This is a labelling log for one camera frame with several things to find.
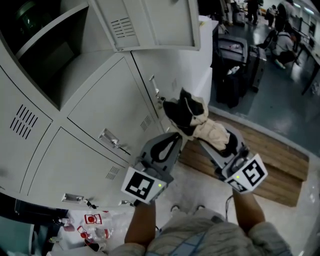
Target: floor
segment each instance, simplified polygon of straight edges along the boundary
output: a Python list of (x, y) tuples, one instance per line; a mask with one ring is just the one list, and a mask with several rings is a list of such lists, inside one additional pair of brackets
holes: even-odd
[[(156, 200), (156, 224), (160, 228), (171, 217), (172, 205), (178, 204), (186, 213), (192, 213), (198, 205), (205, 205), (223, 216), (226, 212), (226, 200), (232, 194), (231, 187), (217, 179), (198, 172), (177, 162), (172, 171), (173, 183)], [(291, 246), (294, 256), (311, 256), (319, 246), (319, 216), (320, 216), (320, 158), (310, 157), (309, 174), (303, 183), (297, 207), (288, 207), (255, 196), (261, 205), (265, 218), (275, 225), (279, 233)], [(128, 210), (113, 210), (114, 233), (108, 241), (108, 249), (121, 245), (128, 230), (133, 215), (133, 208)], [(69, 211), (73, 219), (80, 220), (83, 211)], [(228, 221), (237, 224), (233, 200), (228, 209)], [(63, 240), (54, 251), (67, 250), (83, 245), (83, 240), (77, 232), (60, 230)]]
[[(262, 43), (270, 32), (263, 20), (258, 26), (246, 24), (228, 30), (232, 36), (246, 38), (248, 45)], [(210, 105), (274, 131), (320, 156), (320, 98), (312, 95), (311, 90), (301, 95), (313, 70), (312, 58), (306, 59), (302, 53), (302, 65), (290, 63), (286, 70), (268, 59), (257, 94), (249, 91), (238, 106), (230, 109), (215, 101), (215, 90), (212, 90)]]

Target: open locker door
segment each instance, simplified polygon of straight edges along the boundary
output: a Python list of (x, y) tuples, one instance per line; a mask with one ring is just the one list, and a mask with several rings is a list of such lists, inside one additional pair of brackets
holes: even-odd
[(115, 52), (200, 49), (197, 0), (90, 0)]

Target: black bag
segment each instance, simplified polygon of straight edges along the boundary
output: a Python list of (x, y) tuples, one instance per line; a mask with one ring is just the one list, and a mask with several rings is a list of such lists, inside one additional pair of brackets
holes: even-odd
[(233, 9), (233, 13), (239, 13), (240, 12), (240, 7), (236, 2), (232, 2), (231, 3), (231, 7)]
[(243, 71), (238, 70), (235, 74), (229, 74), (224, 82), (216, 89), (216, 101), (225, 103), (231, 109), (239, 104), (239, 98), (243, 97), (248, 90), (248, 79)]

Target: locker door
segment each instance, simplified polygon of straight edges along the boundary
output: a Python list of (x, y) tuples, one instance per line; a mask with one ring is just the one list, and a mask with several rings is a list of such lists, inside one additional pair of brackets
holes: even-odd
[(132, 200), (121, 192), (126, 166), (111, 161), (60, 129), (37, 169), (28, 195), (40, 205), (71, 209), (83, 202), (64, 200), (65, 194), (84, 197), (99, 207), (116, 207)]
[(103, 146), (106, 142), (99, 137), (108, 129), (131, 154), (119, 149), (117, 155), (131, 163), (144, 144), (160, 134), (124, 58), (89, 90), (68, 118)]
[(199, 50), (196, 0), (91, 0), (116, 52)]
[(33, 154), (51, 119), (0, 67), (0, 188), (20, 193)]

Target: tiled floor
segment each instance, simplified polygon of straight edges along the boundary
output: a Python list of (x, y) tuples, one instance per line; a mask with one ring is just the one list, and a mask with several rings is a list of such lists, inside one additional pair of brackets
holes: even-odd
[[(262, 43), (270, 30), (260, 22), (258, 26), (233, 26), (229, 32), (245, 37), (251, 45)], [(238, 106), (230, 109), (216, 102), (212, 88), (210, 105), (274, 131), (320, 156), (320, 97), (312, 96), (310, 91), (301, 95), (313, 70), (312, 58), (307, 62), (306, 58), (302, 54), (302, 65), (290, 63), (286, 70), (268, 59), (257, 94), (249, 91)]]

